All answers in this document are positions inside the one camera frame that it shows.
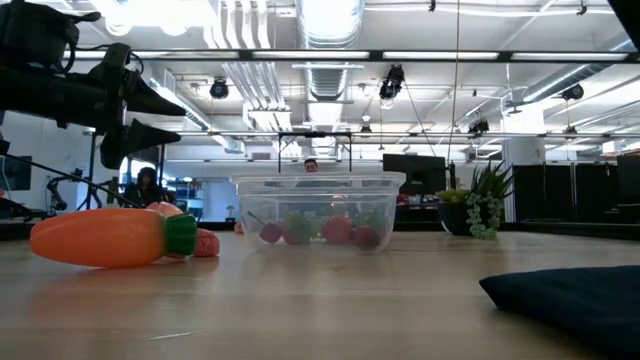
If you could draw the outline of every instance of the red fruit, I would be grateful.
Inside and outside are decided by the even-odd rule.
[[[356,229],[356,245],[363,249],[371,249],[380,245],[380,234],[371,226],[360,226]]]
[[[332,216],[322,224],[321,232],[327,244],[348,244],[353,238],[353,222],[343,215]]]
[[[282,224],[268,223],[260,230],[260,239],[269,244],[275,244],[280,240],[283,234]]]
[[[284,242],[289,244],[289,245],[296,245],[296,238],[293,236],[293,233],[290,232],[287,229],[284,229],[282,231],[282,238],[284,239]]]

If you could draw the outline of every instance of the pink toy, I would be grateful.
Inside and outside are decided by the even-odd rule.
[[[220,254],[220,240],[213,231],[198,229],[196,232],[195,257],[212,257]]]
[[[173,216],[173,215],[182,214],[182,210],[180,210],[178,207],[164,201],[161,203],[152,203],[151,205],[147,206],[147,209],[155,210],[164,216]]]

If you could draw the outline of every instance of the plant pot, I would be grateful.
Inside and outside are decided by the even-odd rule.
[[[469,231],[471,225],[467,224],[469,219],[467,210],[469,210],[469,206],[465,202],[441,202],[438,204],[440,223],[452,235],[471,236],[471,231]]]

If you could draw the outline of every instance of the green plant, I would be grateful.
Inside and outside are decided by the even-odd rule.
[[[467,196],[469,196],[469,190],[450,189],[446,191],[439,191],[436,193],[436,196],[442,202],[455,204],[465,201]]]
[[[511,167],[500,172],[504,161],[496,167],[491,167],[491,162],[482,171],[478,172],[476,167],[473,170],[471,180],[471,193],[467,197],[469,219],[467,223],[471,225],[471,234],[480,239],[495,239],[500,227],[500,216],[502,213],[502,203],[509,186],[513,182]],[[489,219],[484,224],[482,221],[482,210],[486,209]]]

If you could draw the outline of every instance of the ceiling beam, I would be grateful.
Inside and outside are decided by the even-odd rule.
[[[477,64],[638,64],[637,52],[504,50],[317,50],[317,49],[159,49],[133,50],[144,61],[162,62],[376,62]],[[77,51],[76,61],[100,61],[104,51]]]

